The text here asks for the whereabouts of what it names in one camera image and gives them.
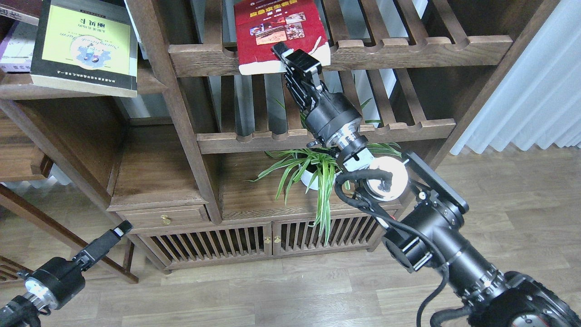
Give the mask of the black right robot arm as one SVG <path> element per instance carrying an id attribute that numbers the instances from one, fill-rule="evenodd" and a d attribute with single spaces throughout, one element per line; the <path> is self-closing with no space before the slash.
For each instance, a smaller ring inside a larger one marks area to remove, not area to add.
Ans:
<path id="1" fill-rule="evenodd" d="M 285 80 L 314 136 L 312 145 L 331 149 L 340 174 L 331 174 L 335 192 L 350 206 L 371 215 L 386 229 L 382 242 L 409 273 L 432 267 L 440 286 L 423 309 L 448 284 L 463 306 L 442 310 L 432 327 L 466 316 L 472 327 L 578 327 L 567 303 L 532 277 L 502 273 L 461 235 L 469 206 L 412 151 L 400 159 L 374 157 L 359 134 L 361 115 L 342 93 L 330 93 L 319 79 L 321 64 L 301 49 L 282 42 L 272 52 L 285 68 Z"/>

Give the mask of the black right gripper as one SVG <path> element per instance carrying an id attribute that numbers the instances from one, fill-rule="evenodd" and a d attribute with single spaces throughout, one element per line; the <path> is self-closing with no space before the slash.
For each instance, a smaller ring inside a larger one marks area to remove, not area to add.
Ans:
<path id="1" fill-rule="evenodd" d="M 343 93 L 330 93 L 318 75 L 322 65 L 302 49 L 279 42 L 271 48 L 282 63 L 286 86 L 301 112 L 305 126 L 322 146 L 347 146 L 363 142 L 359 134 L 361 114 Z"/>

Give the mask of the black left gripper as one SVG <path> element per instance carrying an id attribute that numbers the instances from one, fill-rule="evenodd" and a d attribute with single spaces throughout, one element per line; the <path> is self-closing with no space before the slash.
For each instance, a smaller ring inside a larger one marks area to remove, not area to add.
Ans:
<path id="1" fill-rule="evenodd" d="M 23 297 L 37 310 L 60 310 L 85 286 L 82 272 L 87 271 L 133 229 L 129 221 L 122 221 L 84 247 L 71 261 L 54 257 L 24 277 L 27 292 Z"/>

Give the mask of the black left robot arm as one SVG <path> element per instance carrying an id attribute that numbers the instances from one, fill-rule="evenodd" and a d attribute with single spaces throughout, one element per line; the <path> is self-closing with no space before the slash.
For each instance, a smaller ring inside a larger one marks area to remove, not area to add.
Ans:
<path id="1" fill-rule="evenodd" d="M 85 287 L 82 273 L 106 257 L 111 248 L 133 229 L 125 220 L 93 240 L 71 260 L 51 258 L 33 271 L 18 274 L 25 282 L 27 292 L 14 297 L 1 309 L 3 327 L 39 327 L 38 316 L 50 315 L 51 310 L 60 310 Z"/>

